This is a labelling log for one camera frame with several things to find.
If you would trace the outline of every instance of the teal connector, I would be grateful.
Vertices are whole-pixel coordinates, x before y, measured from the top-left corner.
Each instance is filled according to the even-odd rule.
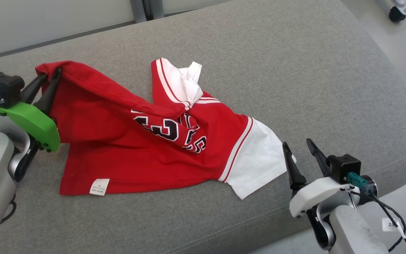
[[[370,185],[364,178],[355,174],[354,172],[350,172],[347,174],[347,182],[353,186],[358,187],[361,191],[369,193],[369,190],[374,190],[374,187]]]

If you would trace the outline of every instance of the red jersey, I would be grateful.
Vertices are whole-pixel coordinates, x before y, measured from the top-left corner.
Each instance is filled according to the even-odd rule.
[[[98,179],[109,179],[106,193],[219,180],[243,199],[286,171],[273,131],[202,91],[198,63],[153,61],[153,104],[81,63],[36,70],[52,77],[56,68],[62,77],[50,116],[70,144],[60,194],[89,194]]]

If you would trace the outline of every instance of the gray cushion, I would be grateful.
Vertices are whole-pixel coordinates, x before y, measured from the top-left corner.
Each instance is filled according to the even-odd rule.
[[[43,62],[80,61],[151,100],[161,57],[202,64],[201,87],[287,141],[309,181],[321,173],[307,137],[360,159],[380,195],[406,183],[406,85],[338,0],[235,0],[6,56],[0,71],[29,81]],[[288,212],[286,175],[242,201],[216,181],[60,196],[67,151],[38,153],[0,253],[242,253],[308,226]]]

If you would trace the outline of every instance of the white sleeve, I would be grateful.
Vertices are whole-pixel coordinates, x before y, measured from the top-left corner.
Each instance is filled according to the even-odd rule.
[[[282,142],[271,129],[251,118],[251,129],[232,158],[224,182],[231,185],[240,199],[263,187],[286,172]]]
[[[198,85],[202,66],[196,62],[187,68],[176,68],[166,58],[156,60],[159,78],[171,101],[182,102],[188,108],[203,96]]]

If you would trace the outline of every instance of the care label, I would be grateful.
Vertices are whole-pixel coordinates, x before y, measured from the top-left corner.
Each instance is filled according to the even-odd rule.
[[[97,179],[93,182],[92,187],[90,187],[89,193],[93,195],[104,196],[108,184],[109,179]]]
[[[399,220],[398,219],[394,219],[396,224],[399,226],[399,228],[401,228]],[[393,224],[393,222],[390,220],[390,218],[383,218],[382,219],[382,228],[383,231],[387,232],[387,231],[396,231],[399,232],[400,230]]]

